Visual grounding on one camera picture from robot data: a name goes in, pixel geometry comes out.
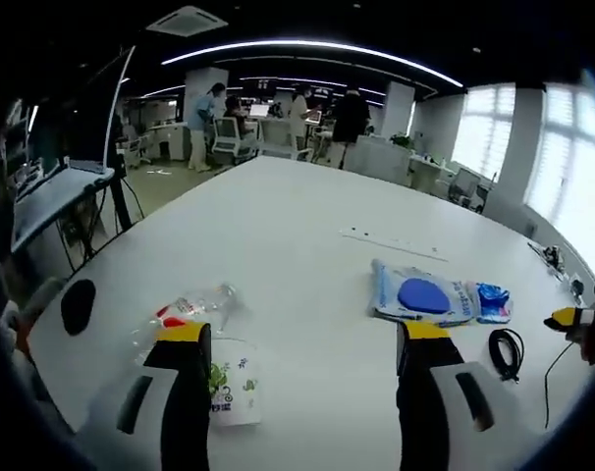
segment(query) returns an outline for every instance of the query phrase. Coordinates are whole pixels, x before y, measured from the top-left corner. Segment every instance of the white shirt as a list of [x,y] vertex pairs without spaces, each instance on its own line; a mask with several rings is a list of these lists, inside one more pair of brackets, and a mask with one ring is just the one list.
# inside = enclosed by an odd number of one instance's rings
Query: white shirt
[[306,135],[306,124],[304,118],[301,117],[308,111],[306,106],[306,98],[303,95],[298,95],[291,104],[291,111],[289,119],[291,121],[291,134],[295,137],[304,137]]

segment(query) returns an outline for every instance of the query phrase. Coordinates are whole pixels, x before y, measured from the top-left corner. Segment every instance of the woman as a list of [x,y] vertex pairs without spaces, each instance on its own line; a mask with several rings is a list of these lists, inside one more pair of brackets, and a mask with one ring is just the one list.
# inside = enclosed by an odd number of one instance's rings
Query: woman
[[245,135],[251,132],[245,127],[245,116],[241,111],[241,103],[239,98],[234,95],[230,95],[226,98],[226,112],[223,114],[224,118],[236,118],[237,126],[239,128],[239,135],[241,139],[245,138]]
[[289,120],[291,122],[291,134],[296,138],[297,150],[302,150],[306,147],[306,118],[316,116],[319,111],[319,106],[312,110],[308,110],[306,105],[306,98],[310,96],[310,87],[308,85],[301,85],[297,88],[294,94],[294,101],[291,104],[291,111],[289,112]]
[[198,97],[192,104],[188,124],[190,129],[190,150],[189,169],[197,172],[210,170],[206,165],[206,139],[204,131],[206,125],[212,121],[215,100],[226,90],[223,83],[215,83],[210,91]]
[[333,116],[336,123],[328,159],[333,169],[343,169],[348,147],[356,144],[356,139],[365,134],[365,127],[369,124],[369,107],[360,96],[358,86],[348,85],[346,94],[333,110]]

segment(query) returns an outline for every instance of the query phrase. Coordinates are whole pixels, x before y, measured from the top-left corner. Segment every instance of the ceiling vent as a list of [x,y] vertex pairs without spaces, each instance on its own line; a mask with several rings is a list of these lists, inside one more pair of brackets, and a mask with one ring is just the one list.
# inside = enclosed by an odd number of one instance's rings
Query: ceiling vent
[[164,32],[165,34],[175,34],[176,36],[189,37],[194,34],[226,26],[227,23],[218,19],[214,15],[199,10],[198,8],[187,6],[180,10],[162,17],[156,23],[149,25],[149,31]]

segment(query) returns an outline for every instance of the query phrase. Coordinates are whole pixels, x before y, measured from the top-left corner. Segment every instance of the white table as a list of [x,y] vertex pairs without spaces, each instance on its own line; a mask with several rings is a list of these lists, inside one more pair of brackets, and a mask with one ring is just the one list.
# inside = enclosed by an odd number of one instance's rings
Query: white table
[[[355,227],[438,247],[442,262],[340,235]],[[566,345],[542,319],[568,296],[526,239],[448,202],[349,172],[259,157],[189,191],[114,240],[76,274],[97,285],[86,330],[69,337],[60,297],[28,339],[49,392],[73,429],[125,366],[127,333],[194,287],[234,284],[250,310],[227,332],[257,345],[262,423],[211,429],[211,469],[397,469],[396,326],[367,316],[370,262],[416,265],[509,288],[509,327],[526,342],[525,422],[541,430],[543,375]],[[493,371],[492,326],[452,329],[464,359]],[[551,375],[561,416],[588,367],[573,348]]]

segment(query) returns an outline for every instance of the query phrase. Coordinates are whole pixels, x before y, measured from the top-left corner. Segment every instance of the ceiling light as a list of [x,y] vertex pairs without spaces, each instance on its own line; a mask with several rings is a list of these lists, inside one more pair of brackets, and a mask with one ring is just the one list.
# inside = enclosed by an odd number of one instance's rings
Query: ceiling light
[[31,119],[29,120],[29,126],[27,127],[27,132],[31,132],[31,128],[33,128],[33,121],[35,120],[35,115],[38,112],[38,105],[33,107],[33,112],[31,113]]
[[288,77],[243,77],[241,80],[287,80],[304,81],[306,83],[321,83],[323,85],[347,86],[345,83],[335,83],[333,81],[313,80],[311,78],[288,78]]
[[406,124],[406,135],[411,135],[411,126],[413,126],[413,118],[415,117],[415,102],[411,103],[411,112],[408,115],[408,123]]
[[186,85],[170,86],[169,88],[163,88],[162,90],[152,91],[151,93],[142,95],[140,98],[146,98],[147,96],[157,95],[158,93],[162,93],[163,91],[177,90],[178,88],[184,88],[184,87],[186,87]]
[[413,83],[414,85],[422,86],[427,88],[430,91],[434,91],[437,93],[437,90],[432,86],[428,86],[426,83],[422,83],[421,81],[411,80],[410,78],[399,76],[397,74],[392,74],[391,72],[383,71],[382,69],[374,69],[373,67],[361,66],[360,64],[352,63],[352,62],[344,62],[344,61],[336,61],[333,59],[324,59],[322,57],[304,57],[304,56],[248,56],[248,57],[240,57],[239,59],[221,59],[219,61],[213,61],[213,64],[222,64],[224,62],[237,62],[237,61],[251,61],[251,60],[259,60],[259,59],[290,59],[292,61],[300,60],[300,61],[315,61],[315,62],[326,62],[329,64],[340,64],[342,66],[347,67],[354,67],[365,69],[366,71],[376,72],[378,74],[383,74],[385,76],[394,77],[401,81],[408,81],[409,83]]
[[380,91],[370,90],[369,88],[359,88],[360,91],[366,91],[368,93],[374,93],[375,95],[379,96],[387,96],[387,93],[381,93]]
[[380,57],[382,59],[388,59],[390,61],[398,62],[400,64],[405,64],[406,66],[413,67],[418,69],[422,72],[427,74],[431,74],[432,76],[438,77],[443,79],[453,85],[458,87],[463,87],[463,84],[456,81],[453,78],[445,76],[444,74],[440,74],[437,71],[434,71],[428,67],[422,66],[421,64],[417,64],[412,62],[408,59],[404,59],[402,57],[394,56],[392,54],[387,54],[381,51],[375,51],[373,49],[367,49],[365,47],[358,47],[352,46],[350,44],[341,44],[337,42],[327,42],[327,41],[310,41],[310,40],[303,40],[303,39],[271,39],[271,40],[263,40],[263,41],[251,41],[251,42],[236,42],[233,44],[224,44],[222,46],[215,46],[215,47],[208,47],[206,49],[199,49],[198,51],[189,52],[188,54],[184,54],[182,56],[174,57],[172,59],[167,59],[166,61],[162,62],[163,66],[167,64],[172,64],[174,62],[182,61],[183,59],[187,59],[189,57],[200,56],[202,54],[208,54],[211,52],[218,52],[218,51],[226,51],[230,49],[238,49],[244,47],[260,47],[260,46],[308,46],[308,47],[324,47],[328,49],[341,49],[344,51],[351,51],[357,52],[360,54],[368,54],[370,56]]

